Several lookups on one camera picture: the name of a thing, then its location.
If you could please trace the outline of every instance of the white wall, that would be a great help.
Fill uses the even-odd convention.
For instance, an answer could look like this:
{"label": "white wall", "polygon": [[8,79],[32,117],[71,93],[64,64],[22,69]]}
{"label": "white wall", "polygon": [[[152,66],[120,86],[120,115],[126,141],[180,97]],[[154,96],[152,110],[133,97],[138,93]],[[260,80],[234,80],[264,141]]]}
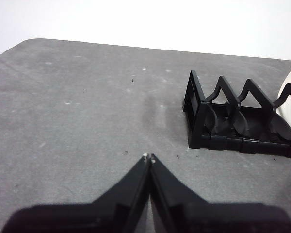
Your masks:
{"label": "white wall", "polygon": [[291,60],[291,0],[0,0],[0,54],[30,38]]}

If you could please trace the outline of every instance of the gray mat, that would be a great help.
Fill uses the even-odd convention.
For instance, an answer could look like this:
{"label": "gray mat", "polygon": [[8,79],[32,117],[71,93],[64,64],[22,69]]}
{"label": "gray mat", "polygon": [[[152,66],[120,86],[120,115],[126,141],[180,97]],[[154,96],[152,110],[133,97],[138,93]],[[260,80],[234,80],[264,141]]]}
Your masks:
{"label": "gray mat", "polygon": [[47,39],[0,55],[0,230],[19,208],[92,202],[144,152],[210,202],[264,202],[291,217],[291,159],[188,149],[191,69],[206,96],[225,75],[236,94],[252,78],[275,100],[291,61]]}

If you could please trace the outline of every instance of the black plastic stand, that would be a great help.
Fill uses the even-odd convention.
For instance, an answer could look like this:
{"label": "black plastic stand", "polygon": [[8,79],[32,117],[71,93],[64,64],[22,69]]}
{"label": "black plastic stand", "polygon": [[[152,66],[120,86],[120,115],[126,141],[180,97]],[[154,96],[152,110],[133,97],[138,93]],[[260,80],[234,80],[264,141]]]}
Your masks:
{"label": "black plastic stand", "polygon": [[131,233],[151,195],[157,233],[291,233],[278,207],[209,204],[155,155],[143,156],[92,204],[40,205],[17,211],[3,233]]}
{"label": "black plastic stand", "polygon": [[[212,103],[220,90],[228,101],[225,104]],[[252,93],[261,108],[241,106],[248,92]],[[291,158],[291,128],[276,113],[276,108],[286,101],[288,95],[291,96],[291,83],[285,86],[275,102],[271,102],[248,79],[237,96],[225,77],[220,76],[214,92],[206,98],[197,74],[192,70],[183,103],[189,128],[189,147]]]}

